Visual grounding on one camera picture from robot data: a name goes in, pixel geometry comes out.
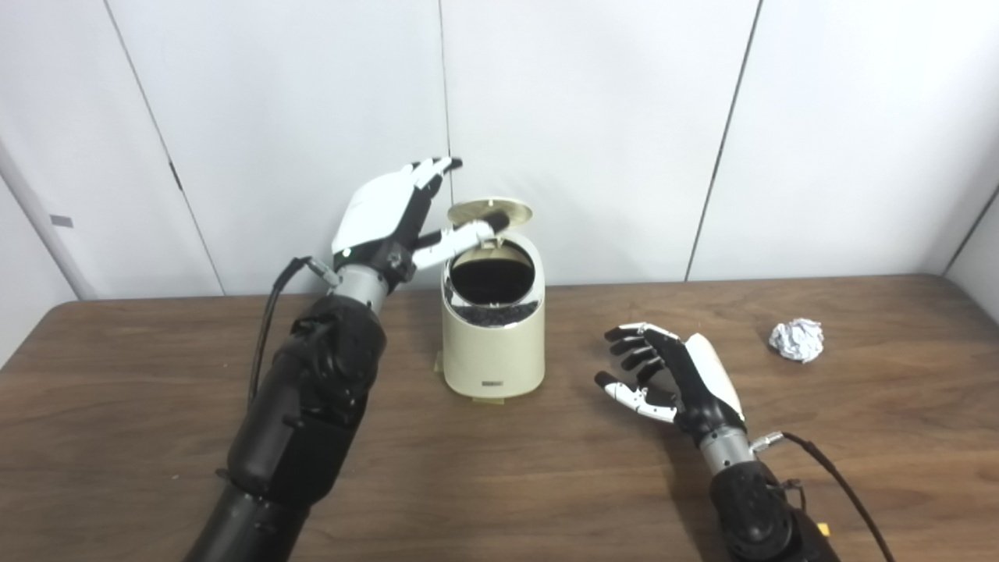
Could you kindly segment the white and black right hand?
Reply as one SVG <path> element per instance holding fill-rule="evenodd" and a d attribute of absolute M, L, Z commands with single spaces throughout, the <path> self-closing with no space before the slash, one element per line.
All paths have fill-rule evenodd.
<path fill-rule="evenodd" d="M 635 322 L 611 328 L 604 339 L 610 342 L 611 355 L 620 357 L 622 369 L 635 374 L 632 385 L 609 372 L 595 375 L 596 384 L 618 403 L 678 427 L 696 446 L 724 429 L 746 430 L 738 392 L 702 334 L 682 340 L 663 327 Z M 652 378 L 661 373 L 672 379 L 674 398 L 668 404 L 652 402 Z"/>

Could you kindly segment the white and black left hand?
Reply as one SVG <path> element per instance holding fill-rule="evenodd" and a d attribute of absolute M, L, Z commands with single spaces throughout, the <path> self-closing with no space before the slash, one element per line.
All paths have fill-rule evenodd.
<path fill-rule="evenodd" d="M 509 211 L 493 208 L 449 228 L 422 231 L 446 175 L 461 166 L 459 158 L 428 158 L 357 189 L 332 239 L 332 285 L 340 290 L 350 277 L 368 275 L 392 292 L 418 271 L 443 265 L 509 228 Z"/>

